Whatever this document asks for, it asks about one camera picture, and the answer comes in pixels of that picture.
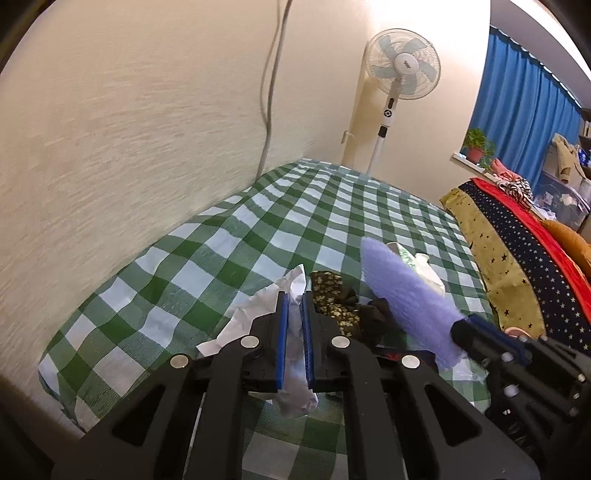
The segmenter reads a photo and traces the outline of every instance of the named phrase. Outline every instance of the fan pole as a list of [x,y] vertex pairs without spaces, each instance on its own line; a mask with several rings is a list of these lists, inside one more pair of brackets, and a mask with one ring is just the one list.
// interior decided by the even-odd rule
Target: fan pole
[[386,140],[388,134],[388,128],[392,126],[394,121],[394,112],[398,105],[398,94],[400,92],[401,81],[400,78],[395,79],[392,82],[392,88],[390,88],[390,94],[384,105],[384,111],[382,112],[382,125],[379,127],[378,138],[375,141],[374,153],[371,155],[369,165],[367,169],[367,175],[371,175],[378,160],[382,154],[382,146]]

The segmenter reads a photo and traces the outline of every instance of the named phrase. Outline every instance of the plastic storage box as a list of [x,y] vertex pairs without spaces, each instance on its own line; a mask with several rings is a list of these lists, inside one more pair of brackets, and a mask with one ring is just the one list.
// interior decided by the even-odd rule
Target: plastic storage box
[[534,190],[534,204],[554,212],[556,219],[575,232],[581,230],[589,215],[589,204],[579,193],[559,179],[542,172]]

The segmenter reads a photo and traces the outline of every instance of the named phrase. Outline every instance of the window sill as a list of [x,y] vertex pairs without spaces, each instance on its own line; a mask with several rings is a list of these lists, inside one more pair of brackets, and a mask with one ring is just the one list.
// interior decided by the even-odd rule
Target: window sill
[[466,167],[471,168],[472,170],[474,170],[475,172],[477,172],[481,177],[484,177],[485,179],[487,179],[488,181],[491,181],[492,183],[496,183],[496,178],[494,175],[491,175],[490,173],[486,172],[484,170],[484,168],[479,167],[478,165],[472,163],[470,160],[468,160],[464,155],[462,155],[461,153],[454,153],[452,155],[452,158],[454,160],[457,160],[460,163],[463,163]]

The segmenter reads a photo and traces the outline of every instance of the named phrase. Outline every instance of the plant pot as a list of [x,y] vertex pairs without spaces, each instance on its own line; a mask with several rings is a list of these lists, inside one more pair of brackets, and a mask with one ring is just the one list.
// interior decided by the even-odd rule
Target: plant pot
[[480,160],[482,160],[482,157],[484,156],[484,152],[480,149],[480,148],[469,148],[468,152],[466,153],[466,158],[468,160],[470,160],[472,163],[475,163],[478,165],[478,162],[480,162]]

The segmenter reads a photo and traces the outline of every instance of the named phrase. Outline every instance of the white tissue paper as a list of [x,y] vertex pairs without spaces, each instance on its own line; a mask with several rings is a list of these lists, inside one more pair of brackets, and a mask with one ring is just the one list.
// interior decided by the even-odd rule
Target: white tissue paper
[[279,390],[276,394],[263,395],[263,397],[272,399],[273,405],[279,409],[281,414],[289,418],[306,415],[314,411],[318,405],[318,397],[308,389],[306,380],[300,316],[300,302],[305,290],[304,265],[298,265],[274,284],[259,290],[246,302],[238,305],[232,318],[215,340],[197,345],[199,351],[205,356],[218,353],[227,343],[248,335],[255,318],[275,312],[280,291],[288,293],[290,305],[283,390]]
[[412,255],[406,248],[397,242],[390,242],[386,244],[388,248],[397,254],[402,261],[411,267],[423,281],[429,285],[433,290],[442,296],[445,296],[445,285],[439,278],[439,275],[435,273],[431,265],[429,265],[429,256],[426,254]]

